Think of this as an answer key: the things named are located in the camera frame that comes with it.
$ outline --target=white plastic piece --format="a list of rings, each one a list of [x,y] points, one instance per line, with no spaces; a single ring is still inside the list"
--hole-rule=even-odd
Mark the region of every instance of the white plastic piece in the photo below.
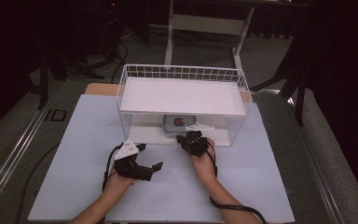
[[[138,147],[133,144],[133,142],[129,138],[116,154],[115,161],[137,154],[138,152]]]
[[[214,129],[213,125],[208,125],[208,124],[202,124],[199,123],[198,121],[196,121],[195,124],[190,125],[190,126],[186,126],[186,130],[187,131],[204,131],[204,130],[211,130]]]

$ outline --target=white table surface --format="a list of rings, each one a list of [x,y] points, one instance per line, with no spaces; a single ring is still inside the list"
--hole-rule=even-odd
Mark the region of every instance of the white table surface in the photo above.
[[[70,220],[100,194],[107,157],[124,142],[117,97],[82,95],[36,197],[29,219]],[[232,147],[217,147],[220,182],[268,222],[293,222],[282,179],[256,104]],[[151,181],[136,181],[106,216],[115,222],[222,222],[179,145],[147,145],[137,162],[163,161]]]

